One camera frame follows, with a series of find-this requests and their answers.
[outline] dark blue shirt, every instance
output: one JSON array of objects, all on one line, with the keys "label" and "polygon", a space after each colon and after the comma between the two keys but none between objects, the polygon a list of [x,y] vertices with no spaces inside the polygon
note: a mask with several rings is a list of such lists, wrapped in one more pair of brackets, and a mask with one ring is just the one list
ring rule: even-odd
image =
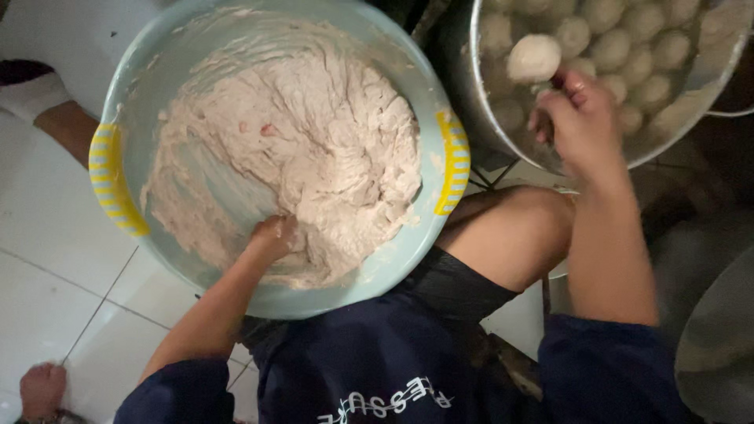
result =
[{"label": "dark blue shirt", "polygon": [[[404,293],[293,323],[254,354],[261,423],[682,421],[672,359],[642,325],[552,317],[541,404],[472,369],[432,311]],[[128,396],[115,424],[227,424],[234,402],[250,401],[227,384],[222,360],[168,365]]]}]

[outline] black shorts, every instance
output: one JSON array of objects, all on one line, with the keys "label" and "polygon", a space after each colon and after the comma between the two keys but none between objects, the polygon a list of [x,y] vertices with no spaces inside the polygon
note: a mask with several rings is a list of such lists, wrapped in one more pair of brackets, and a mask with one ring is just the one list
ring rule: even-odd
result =
[{"label": "black shorts", "polygon": [[[479,323],[518,295],[435,246],[391,292],[415,296],[444,321],[467,324]],[[243,343],[251,350],[271,335],[280,333],[286,323],[247,316],[241,329]]]}]

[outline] white tile floor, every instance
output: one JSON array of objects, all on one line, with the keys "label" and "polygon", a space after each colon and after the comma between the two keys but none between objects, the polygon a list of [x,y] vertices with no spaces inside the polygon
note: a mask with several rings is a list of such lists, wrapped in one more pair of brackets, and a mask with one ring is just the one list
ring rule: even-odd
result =
[{"label": "white tile floor", "polygon": [[[130,40],[171,2],[11,0],[0,57],[51,64],[73,97],[98,113]],[[46,360],[66,360],[68,407],[109,422],[195,290],[112,225],[86,172],[45,134],[0,112],[0,152],[0,424],[20,411],[21,375]],[[511,174],[536,179],[535,171]],[[532,290],[513,312],[496,314],[529,323],[513,338],[530,355],[541,337],[536,299]],[[255,422],[258,371],[250,359],[237,346],[228,365],[237,416]]]}]

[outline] meatball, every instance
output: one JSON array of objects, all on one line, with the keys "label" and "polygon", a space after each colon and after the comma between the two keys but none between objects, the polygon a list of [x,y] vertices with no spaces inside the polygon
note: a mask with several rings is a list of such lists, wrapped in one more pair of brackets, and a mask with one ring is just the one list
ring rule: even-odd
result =
[{"label": "meatball", "polygon": [[544,13],[553,4],[553,0],[515,0],[516,10],[525,15]]},{"label": "meatball", "polygon": [[691,40],[683,32],[668,32],[654,46],[652,52],[654,67],[662,70],[681,69],[689,52],[691,52]]},{"label": "meatball", "polygon": [[592,33],[584,18],[567,17],[558,26],[555,37],[560,43],[563,58],[572,59],[587,48],[592,39]]},{"label": "meatball", "polygon": [[655,113],[667,104],[670,90],[669,78],[653,75],[633,92],[633,103],[646,113]]},{"label": "meatball", "polygon": [[501,100],[491,106],[492,114],[498,120],[500,128],[506,133],[512,133],[521,128],[524,122],[523,109],[515,100]]},{"label": "meatball", "polygon": [[487,14],[480,23],[481,48],[483,54],[500,57],[513,47],[510,35],[510,18],[503,14]]},{"label": "meatball", "polygon": [[516,87],[510,78],[508,78],[508,71],[505,66],[506,60],[506,58],[494,60],[488,58],[482,59],[480,66],[482,81],[484,82],[487,96],[493,101],[511,95],[513,89]]},{"label": "meatball", "polygon": [[586,18],[592,32],[602,34],[621,20],[624,9],[623,0],[587,0],[581,15]]},{"label": "meatball", "polygon": [[622,76],[605,75],[599,77],[599,81],[605,86],[605,88],[613,93],[615,104],[620,105],[626,100],[626,97],[628,96],[628,88],[626,87],[626,82],[623,81]]},{"label": "meatball", "polygon": [[507,12],[513,7],[513,0],[485,0],[483,8],[497,12]]},{"label": "meatball", "polygon": [[646,43],[665,27],[665,14],[655,3],[638,5],[626,14],[624,27],[634,43]]},{"label": "meatball", "polygon": [[648,45],[636,46],[628,55],[621,75],[626,85],[634,87],[641,84],[652,74],[652,52]]},{"label": "meatball", "polygon": [[626,63],[631,50],[631,36],[625,29],[603,34],[591,49],[592,60],[600,72],[615,71]]},{"label": "meatball", "polygon": [[644,123],[644,115],[635,106],[623,105],[619,114],[621,130],[624,136],[634,135]]},{"label": "meatball", "polygon": [[667,23],[681,26],[696,16],[700,0],[664,0]]},{"label": "meatball", "polygon": [[549,35],[531,34],[513,46],[508,57],[508,77],[517,83],[547,81],[560,65],[558,41]]},{"label": "meatball", "polygon": [[577,57],[575,59],[571,59],[565,65],[569,69],[579,71],[583,74],[597,76],[597,68],[594,67],[594,63],[585,57]]}]

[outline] right hand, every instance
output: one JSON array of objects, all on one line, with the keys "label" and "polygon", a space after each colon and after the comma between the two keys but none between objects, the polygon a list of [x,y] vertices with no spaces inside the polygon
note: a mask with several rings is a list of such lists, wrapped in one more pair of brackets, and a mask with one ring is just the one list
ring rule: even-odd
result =
[{"label": "right hand", "polygon": [[534,130],[544,112],[554,126],[555,149],[564,171],[585,183],[599,182],[625,173],[621,132],[610,91],[594,78],[569,69],[558,69],[562,90],[548,90],[537,98],[529,120]]},{"label": "right hand", "polygon": [[254,226],[248,248],[264,254],[273,263],[290,252],[297,226],[294,216],[273,215]]}]

